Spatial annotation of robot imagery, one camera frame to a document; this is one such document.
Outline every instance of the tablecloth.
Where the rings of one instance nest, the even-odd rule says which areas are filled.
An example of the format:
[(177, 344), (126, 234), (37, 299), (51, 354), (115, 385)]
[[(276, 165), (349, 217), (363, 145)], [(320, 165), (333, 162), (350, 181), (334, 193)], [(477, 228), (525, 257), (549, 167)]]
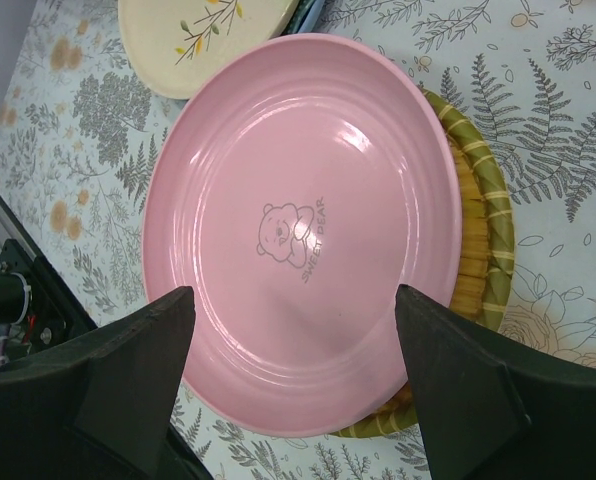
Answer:
[[(133, 74), (116, 15), (114, 0), (39, 0), (0, 115), (0, 194), (99, 325), (145, 303), (145, 193), (182, 107)], [(596, 2), (329, 0), (318, 29), (380, 51), (481, 130), (516, 222), (501, 331), (596, 368)], [(429, 477), (417, 428), (265, 437), (182, 385), (172, 421), (216, 479)]]

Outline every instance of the cream plate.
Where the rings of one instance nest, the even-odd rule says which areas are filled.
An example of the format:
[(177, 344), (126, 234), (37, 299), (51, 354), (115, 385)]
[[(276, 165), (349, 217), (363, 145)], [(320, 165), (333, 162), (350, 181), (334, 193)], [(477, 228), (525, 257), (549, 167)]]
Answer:
[(188, 99), (221, 67), (280, 35), (298, 0), (119, 0), (131, 66), (154, 92)]

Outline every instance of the wicker tray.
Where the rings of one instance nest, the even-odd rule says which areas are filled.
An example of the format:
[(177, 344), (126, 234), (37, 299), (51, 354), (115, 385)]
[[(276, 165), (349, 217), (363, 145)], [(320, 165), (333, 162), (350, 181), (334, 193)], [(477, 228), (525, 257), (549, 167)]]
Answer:
[[(514, 269), (514, 227), (507, 187), (476, 127), (438, 95), (426, 91), (425, 97), (447, 134), (462, 197), (462, 251), (449, 308), (498, 330)], [(376, 437), (403, 430), (416, 422), (411, 388), (407, 384), (376, 412), (334, 435)]]

